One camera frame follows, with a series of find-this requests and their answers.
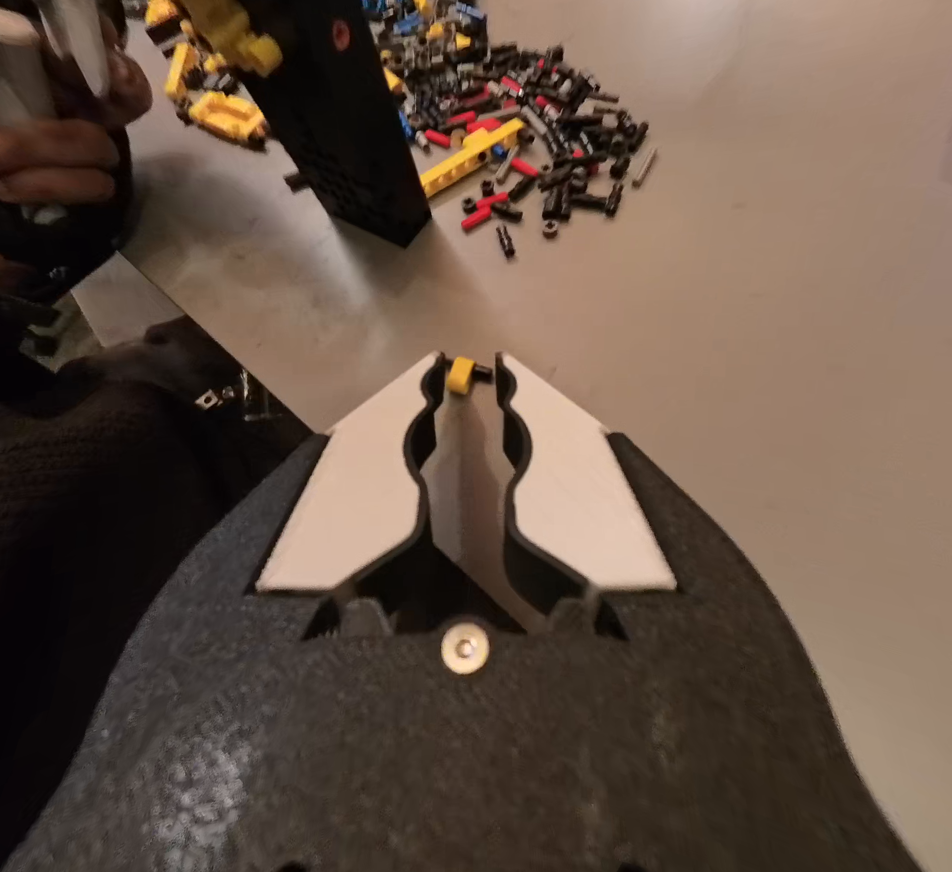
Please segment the yellow rectangular panel brick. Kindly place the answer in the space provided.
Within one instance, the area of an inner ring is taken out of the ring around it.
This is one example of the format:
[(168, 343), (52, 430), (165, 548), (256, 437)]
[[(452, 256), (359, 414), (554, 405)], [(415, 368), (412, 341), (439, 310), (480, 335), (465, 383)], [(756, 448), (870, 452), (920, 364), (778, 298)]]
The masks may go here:
[(235, 94), (207, 92), (188, 108), (192, 124), (232, 144), (262, 149), (268, 140), (268, 124), (258, 106)]

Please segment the small yellow connector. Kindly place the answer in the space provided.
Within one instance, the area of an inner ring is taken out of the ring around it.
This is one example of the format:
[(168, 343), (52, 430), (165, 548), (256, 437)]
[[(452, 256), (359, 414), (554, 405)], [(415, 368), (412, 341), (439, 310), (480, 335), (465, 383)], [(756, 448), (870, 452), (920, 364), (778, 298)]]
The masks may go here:
[(454, 358), (446, 372), (446, 390), (457, 397), (465, 397), (475, 385), (489, 385), (494, 381), (494, 370), (463, 356)]

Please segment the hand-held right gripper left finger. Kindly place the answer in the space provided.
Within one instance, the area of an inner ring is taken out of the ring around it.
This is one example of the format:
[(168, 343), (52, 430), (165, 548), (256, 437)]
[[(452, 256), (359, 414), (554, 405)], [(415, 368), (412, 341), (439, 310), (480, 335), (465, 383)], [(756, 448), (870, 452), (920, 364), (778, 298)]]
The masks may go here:
[(257, 594), (332, 592), (422, 538), (445, 380), (446, 357), (431, 352), (327, 430)]

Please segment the black rectangular block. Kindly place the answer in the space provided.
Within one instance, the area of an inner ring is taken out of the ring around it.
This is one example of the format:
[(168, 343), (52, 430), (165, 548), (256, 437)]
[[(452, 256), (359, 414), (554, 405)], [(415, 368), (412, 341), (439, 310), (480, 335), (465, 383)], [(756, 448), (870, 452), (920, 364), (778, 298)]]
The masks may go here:
[(327, 214), (406, 248), (431, 219), (361, 0), (281, 0), (283, 51), (244, 86)]

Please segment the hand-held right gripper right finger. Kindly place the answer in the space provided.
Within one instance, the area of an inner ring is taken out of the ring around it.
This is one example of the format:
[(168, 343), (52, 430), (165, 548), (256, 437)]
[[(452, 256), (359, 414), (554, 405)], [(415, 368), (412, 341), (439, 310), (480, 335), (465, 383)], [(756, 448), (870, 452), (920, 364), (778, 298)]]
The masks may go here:
[(495, 357), (505, 491), (504, 567), (550, 616), (565, 600), (673, 592), (677, 581), (623, 466), (630, 441), (507, 352)]

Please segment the person's dark sweater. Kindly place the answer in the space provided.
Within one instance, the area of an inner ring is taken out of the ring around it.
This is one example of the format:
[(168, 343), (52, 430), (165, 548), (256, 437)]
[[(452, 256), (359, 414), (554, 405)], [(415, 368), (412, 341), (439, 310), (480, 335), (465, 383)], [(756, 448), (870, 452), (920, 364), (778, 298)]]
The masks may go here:
[(311, 431), (200, 409), (238, 363), (187, 318), (48, 369), (2, 326), (1, 850), (81, 744), (113, 667), (185, 556)]

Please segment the pile of black red pins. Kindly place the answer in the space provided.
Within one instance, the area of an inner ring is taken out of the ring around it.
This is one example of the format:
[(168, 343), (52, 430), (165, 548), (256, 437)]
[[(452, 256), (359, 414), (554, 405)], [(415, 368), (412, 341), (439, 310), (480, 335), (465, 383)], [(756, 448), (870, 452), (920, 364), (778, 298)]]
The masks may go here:
[(626, 192), (644, 185), (657, 160), (649, 122), (636, 119), (591, 71), (570, 65), (563, 46), (518, 46), (518, 64), (503, 75), (503, 108), (472, 123), (454, 148), (419, 149), (438, 154), (433, 167), (476, 128), (516, 117), (526, 123), (511, 150), (493, 150), (482, 169), (432, 198), (464, 188), (460, 231), (494, 232), (507, 262), (517, 259), (516, 228), (531, 199), (540, 201), (542, 240), (553, 242), (578, 214), (614, 221)]

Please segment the yellow angled beam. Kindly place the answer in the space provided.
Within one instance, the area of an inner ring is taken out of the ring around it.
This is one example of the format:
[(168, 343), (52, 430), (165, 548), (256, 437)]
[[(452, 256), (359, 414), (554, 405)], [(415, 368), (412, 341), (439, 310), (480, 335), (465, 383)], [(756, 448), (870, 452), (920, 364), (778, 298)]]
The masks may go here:
[(493, 150), (511, 150), (518, 144), (519, 133), (525, 127), (526, 123), (516, 117), (494, 128), (481, 127), (471, 131), (455, 152), (420, 175), (425, 198), (434, 198), (482, 169), (492, 159)]

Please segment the person's left hand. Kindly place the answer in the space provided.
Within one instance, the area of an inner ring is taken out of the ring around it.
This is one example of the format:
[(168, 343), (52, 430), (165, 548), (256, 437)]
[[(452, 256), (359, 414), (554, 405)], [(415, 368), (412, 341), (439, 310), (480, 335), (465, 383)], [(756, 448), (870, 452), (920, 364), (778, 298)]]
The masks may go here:
[(24, 206), (106, 202), (118, 187), (125, 129), (151, 108), (149, 78), (131, 57), (113, 22), (101, 16), (109, 94), (90, 97), (72, 64), (42, 53), (49, 117), (2, 128), (2, 201)]

